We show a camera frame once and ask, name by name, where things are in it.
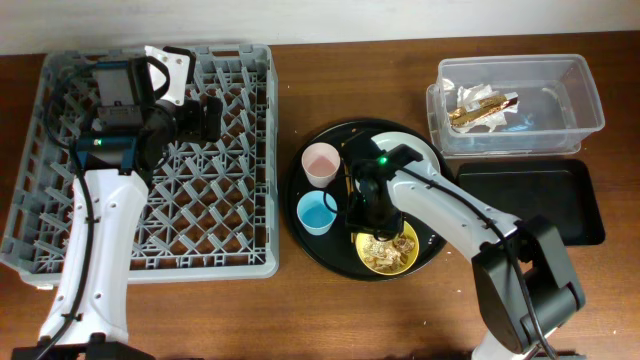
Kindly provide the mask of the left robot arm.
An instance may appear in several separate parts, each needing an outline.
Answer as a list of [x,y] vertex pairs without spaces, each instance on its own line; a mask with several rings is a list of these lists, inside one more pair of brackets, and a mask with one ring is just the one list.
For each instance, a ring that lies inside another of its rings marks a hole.
[[61,280],[34,347],[15,359],[146,359],[128,344],[126,294],[135,229],[154,170],[172,142],[215,142],[223,105],[190,100],[196,55],[148,46],[142,56],[87,64],[51,93],[61,100],[72,79],[90,73],[99,100],[76,140],[63,143],[73,165],[73,219]]

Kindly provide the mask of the gold snack wrapper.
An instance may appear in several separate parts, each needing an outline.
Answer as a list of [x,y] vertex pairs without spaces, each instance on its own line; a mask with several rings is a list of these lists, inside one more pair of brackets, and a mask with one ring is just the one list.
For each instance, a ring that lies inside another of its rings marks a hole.
[[515,92],[499,94],[458,107],[448,113],[448,118],[453,127],[462,127],[475,120],[514,106],[517,103],[518,95]]

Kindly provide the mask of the white napkin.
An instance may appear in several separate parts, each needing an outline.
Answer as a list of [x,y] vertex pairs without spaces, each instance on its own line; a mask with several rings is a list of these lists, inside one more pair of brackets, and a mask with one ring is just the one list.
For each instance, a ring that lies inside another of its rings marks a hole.
[[[488,97],[499,95],[499,94],[507,94],[507,93],[494,90],[491,85],[485,85],[485,84],[480,84],[480,85],[476,85],[469,88],[460,86],[457,90],[456,106],[453,110],[457,109],[458,107],[467,105],[473,101],[477,101],[480,99],[488,98]],[[478,128],[478,127],[480,127],[480,131],[493,132],[497,127],[504,126],[507,124],[506,114],[517,113],[518,106],[519,106],[519,95],[518,95],[518,103],[516,105],[508,107],[500,112],[486,116],[479,120],[475,120],[467,124],[466,126],[462,126],[462,127],[453,127],[450,124],[448,113],[453,110],[447,112],[447,118],[448,118],[449,125],[457,133],[468,133],[472,131],[474,128]]]

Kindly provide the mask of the food scraps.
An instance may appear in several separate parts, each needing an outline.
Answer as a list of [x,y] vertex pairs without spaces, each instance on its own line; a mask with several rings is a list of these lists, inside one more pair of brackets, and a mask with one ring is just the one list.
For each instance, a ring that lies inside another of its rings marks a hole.
[[395,271],[404,266],[416,242],[404,235],[389,241],[368,236],[362,247],[364,262],[377,271]]

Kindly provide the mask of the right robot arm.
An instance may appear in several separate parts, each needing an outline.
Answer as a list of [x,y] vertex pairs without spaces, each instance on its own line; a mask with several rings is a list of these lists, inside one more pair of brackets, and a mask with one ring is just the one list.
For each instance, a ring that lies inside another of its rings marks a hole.
[[488,329],[475,359],[555,359],[549,336],[586,303],[558,229],[523,221],[476,199],[442,175],[431,145],[399,132],[358,132],[339,146],[352,193],[346,223],[379,241],[412,217],[472,265]]

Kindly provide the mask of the yellow bowl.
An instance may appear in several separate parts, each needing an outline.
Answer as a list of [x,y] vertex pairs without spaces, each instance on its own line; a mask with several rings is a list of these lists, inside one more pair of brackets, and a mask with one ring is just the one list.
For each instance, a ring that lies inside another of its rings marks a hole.
[[358,233],[354,244],[362,263],[384,276],[406,272],[417,260],[420,248],[417,233],[407,221],[401,234],[391,240],[376,240],[371,234]]

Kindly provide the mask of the blue plastic cup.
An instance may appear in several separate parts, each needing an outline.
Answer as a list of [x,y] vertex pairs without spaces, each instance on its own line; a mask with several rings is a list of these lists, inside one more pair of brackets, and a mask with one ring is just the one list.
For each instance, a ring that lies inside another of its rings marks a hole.
[[337,203],[329,193],[314,190],[301,197],[296,213],[309,234],[321,236],[329,231],[337,218]]

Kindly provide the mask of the pink plastic cup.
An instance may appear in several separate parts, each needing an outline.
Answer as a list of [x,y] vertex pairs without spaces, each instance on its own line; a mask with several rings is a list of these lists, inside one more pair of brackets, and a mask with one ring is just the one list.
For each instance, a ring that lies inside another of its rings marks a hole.
[[316,188],[327,187],[336,177],[340,164],[338,150],[324,142],[311,144],[301,156],[301,165],[307,179]]

